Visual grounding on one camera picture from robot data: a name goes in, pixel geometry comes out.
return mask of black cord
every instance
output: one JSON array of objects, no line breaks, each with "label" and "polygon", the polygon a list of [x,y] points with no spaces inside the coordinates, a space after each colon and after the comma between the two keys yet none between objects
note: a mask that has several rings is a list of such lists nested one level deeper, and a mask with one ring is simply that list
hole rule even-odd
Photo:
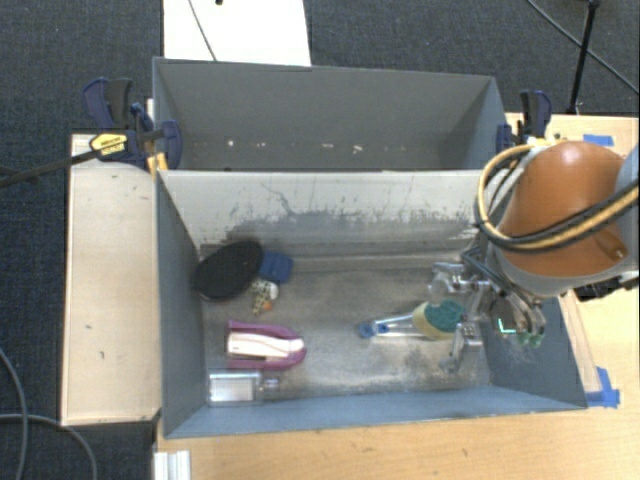
[{"label": "black cord", "polygon": [[22,383],[20,382],[20,377],[18,377],[18,372],[16,372],[13,364],[9,361],[9,358],[0,347],[0,359],[4,363],[5,368],[9,372],[11,379],[13,380],[13,385],[16,387],[16,392],[18,393],[18,400],[20,401],[20,417],[22,419],[22,445],[20,447],[20,462],[18,463],[18,470],[16,471],[16,480],[21,480],[22,475],[24,474],[24,467],[27,463],[27,448],[29,442],[29,411],[27,410],[27,400],[24,396],[24,389],[22,389]]},{"label": "black cord", "polygon": [[[562,28],[562,25],[560,25],[551,16],[549,16],[543,9],[540,8],[540,6],[538,4],[536,4],[533,0],[526,0],[526,1],[531,7],[533,7],[538,12],[538,14],[540,14],[540,16],[542,16],[545,20],[547,20],[549,22],[549,24],[551,24],[558,32],[560,32],[563,36],[565,36],[567,39],[569,39],[576,46],[578,46],[578,47],[582,46],[582,43],[578,39],[573,37],[569,32],[567,32],[564,28]],[[629,79],[625,78],[619,71],[617,71],[611,64],[606,62],[604,59],[602,59],[600,56],[596,55],[591,50],[587,50],[587,54],[590,55],[602,67],[607,69],[616,78],[618,78],[618,80],[620,80],[623,84],[625,84],[636,95],[640,94],[638,92],[638,88],[636,86],[634,86],[633,83],[631,83],[629,81]]]},{"label": "black cord", "polygon": [[501,249],[505,249],[505,250],[508,250],[508,251],[518,252],[518,253],[521,253],[521,254],[536,254],[536,253],[540,253],[540,252],[552,251],[552,250],[556,250],[556,249],[560,249],[560,248],[566,247],[569,244],[572,244],[574,242],[577,242],[579,240],[582,240],[584,238],[587,238],[588,236],[591,236],[591,235],[597,233],[598,231],[600,231],[601,229],[605,228],[606,226],[608,226],[609,224],[611,224],[615,220],[619,219],[622,215],[624,215],[629,210],[631,210],[631,208],[633,206],[636,206],[638,204],[637,199],[633,202],[633,204],[627,205],[624,208],[622,208],[622,209],[618,210],[617,212],[613,213],[610,216],[610,218],[608,218],[607,220],[601,222],[600,224],[592,226],[591,228],[586,229],[585,231],[583,231],[582,233],[579,233],[578,235],[576,235],[574,237],[566,238],[566,239],[561,240],[560,242],[557,242],[557,243],[552,244],[552,245],[536,247],[535,249],[522,249],[522,248],[518,248],[517,245],[536,242],[536,241],[541,240],[541,239],[545,239],[545,238],[550,238],[550,237],[556,236],[560,232],[565,231],[568,228],[574,227],[575,225],[580,224],[581,222],[584,222],[585,219],[593,217],[594,215],[596,215],[597,213],[602,211],[603,208],[605,208],[605,207],[607,207],[607,206],[619,201],[623,197],[625,197],[630,191],[634,190],[637,187],[637,184],[638,184],[637,180],[634,180],[631,183],[629,183],[626,187],[623,187],[621,190],[619,190],[618,192],[616,192],[612,196],[606,198],[605,200],[600,201],[599,203],[597,203],[597,204],[595,204],[593,206],[590,206],[589,208],[587,208],[587,209],[585,209],[585,210],[583,210],[581,212],[578,212],[578,213],[568,217],[567,219],[565,219],[565,220],[563,220],[561,222],[557,222],[557,223],[553,224],[552,226],[550,226],[548,228],[545,228],[543,230],[540,230],[540,231],[537,231],[535,233],[531,233],[531,234],[528,234],[528,235],[510,237],[508,240],[507,239],[503,239],[503,238],[498,237],[498,236],[494,236],[487,229],[486,223],[480,218],[480,211],[478,209],[478,201],[477,200],[474,202],[473,212],[474,212],[474,216],[475,216],[476,224],[478,225],[478,228],[480,229],[480,231],[482,231],[483,234],[485,234],[487,236],[487,238],[489,239],[490,242],[494,243],[495,245],[497,245]]},{"label": "black cord", "polygon": [[504,187],[504,184],[507,182],[507,180],[511,177],[511,175],[513,174],[513,171],[515,171],[518,168],[518,165],[520,165],[520,159],[518,160],[513,160],[513,165],[511,167],[509,167],[509,172],[507,172],[507,174],[505,174],[504,178],[502,178],[500,180],[500,183],[498,183],[498,186],[496,187],[495,191],[493,192],[493,196],[491,196],[491,201],[489,202],[489,208],[487,209],[487,214],[489,216],[491,216],[491,210],[493,209],[493,205],[496,202],[496,198],[498,197],[498,193],[500,192],[500,190],[502,190],[502,187]]},{"label": "black cord", "polygon": [[0,422],[12,422],[12,421],[22,421],[22,448],[20,450],[20,462],[18,464],[18,469],[16,471],[16,480],[22,480],[22,476],[24,475],[24,468],[27,459],[27,444],[29,437],[29,422],[40,423],[43,425],[49,425],[54,427],[57,430],[62,430],[65,432],[69,432],[71,437],[75,439],[89,457],[89,461],[91,462],[91,478],[93,480],[98,480],[98,464],[96,461],[96,456],[84,438],[78,434],[71,427],[66,427],[56,420],[52,418],[47,418],[46,416],[38,416],[35,414],[29,414],[27,411],[27,402],[24,396],[24,389],[22,388],[22,383],[20,382],[20,378],[18,377],[18,373],[16,372],[13,364],[9,361],[9,358],[5,355],[2,348],[0,348],[0,359],[2,359],[3,364],[7,368],[11,379],[13,380],[13,384],[16,388],[16,392],[18,393],[18,398],[20,400],[20,410],[19,414],[0,414]]},{"label": "black cord", "polygon": [[191,14],[193,14],[193,18],[196,20],[196,24],[198,25],[198,28],[200,29],[200,35],[202,35],[202,39],[204,39],[204,42],[207,45],[207,49],[209,50],[209,55],[211,55],[211,60],[214,60],[214,61],[218,60],[218,59],[216,59],[216,56],[213,53],[213,48],[211,48],[211,45],[209,44],[209,40],[207,39],[207,36],[204,33],[204,29],[202,28],[202,24],[200,23],[200,20],[198,19],[198,15],[196,13],[196,10],[193,7],[193,2],[191,0],[187,0],[187,2],[189,2],[189,7],[191,8]]}]

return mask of clear plastic container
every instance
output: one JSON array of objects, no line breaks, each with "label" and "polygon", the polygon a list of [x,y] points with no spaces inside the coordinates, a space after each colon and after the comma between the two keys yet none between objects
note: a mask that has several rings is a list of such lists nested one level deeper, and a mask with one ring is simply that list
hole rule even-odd
[{"label": "clear plastic container", "polygon": [[208,405],[244,405],[268,400],[279,381],[265,379],[259,370],[209,370],[207,386]]}]

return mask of green light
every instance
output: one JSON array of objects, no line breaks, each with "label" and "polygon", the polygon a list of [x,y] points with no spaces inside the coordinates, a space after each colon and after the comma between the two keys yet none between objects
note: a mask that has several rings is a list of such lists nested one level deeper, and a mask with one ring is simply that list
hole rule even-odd
[{"label": "green light", "polygon": [[515,329],[505,329],[504,325],[502,323],[502,318],[498,318],[498,329],[500,329],[500,332],[502,334],[515,334],[516,330]]}]

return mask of stapler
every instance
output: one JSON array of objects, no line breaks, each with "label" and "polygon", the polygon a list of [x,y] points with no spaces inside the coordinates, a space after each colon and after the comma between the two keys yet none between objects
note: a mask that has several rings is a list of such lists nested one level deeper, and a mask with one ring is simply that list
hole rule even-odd
[{"label": "stapler", "polygon": [[280,325],[229,320],[225,342],[228,368],[286,370],[307,354],[302,338]]}]

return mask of black oval object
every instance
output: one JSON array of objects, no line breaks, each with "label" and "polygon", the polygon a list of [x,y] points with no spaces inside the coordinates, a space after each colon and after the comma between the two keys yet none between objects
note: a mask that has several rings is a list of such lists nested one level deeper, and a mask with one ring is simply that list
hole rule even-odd
[{"label": "black oval object", "polygon": [[205,258],[193,273],[193,287],[206,300],[223,302],[240,295],[258,275],[262,246],[243,240],[221,247]]}]

